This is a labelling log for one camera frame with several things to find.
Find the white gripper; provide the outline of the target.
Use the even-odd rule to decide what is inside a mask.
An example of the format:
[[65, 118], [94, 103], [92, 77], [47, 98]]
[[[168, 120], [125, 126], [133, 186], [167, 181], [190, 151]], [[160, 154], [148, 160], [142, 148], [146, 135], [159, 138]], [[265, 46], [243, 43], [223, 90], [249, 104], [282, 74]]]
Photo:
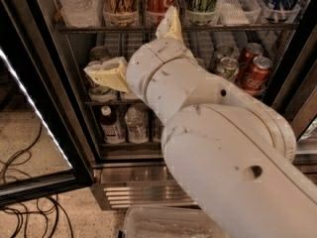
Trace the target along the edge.
[[148, 104], [147, 88], [153, 75], [166, 63], [186, 59], [196, 63], [194, 55], [183, 43], [178, 11], [167, 9], [156, 31], [156, 40], [142, 45], [127, 63], [124, 57], [90, 63], [84, 72], [96, 84], [121, 92], [135, 93]]

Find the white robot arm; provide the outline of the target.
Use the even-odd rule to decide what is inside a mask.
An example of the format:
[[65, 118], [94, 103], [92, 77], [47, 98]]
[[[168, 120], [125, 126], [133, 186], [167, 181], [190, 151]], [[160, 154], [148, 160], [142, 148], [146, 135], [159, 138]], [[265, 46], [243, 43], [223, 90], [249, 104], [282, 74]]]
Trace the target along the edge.
[[156, 36], [130, 59], [90, 64], [86, 74], [156, 113], [169, 171], [231, 238], [317, 238], [317, 188], [292, 164], [288, 122], [198, 64], [175, 7]]

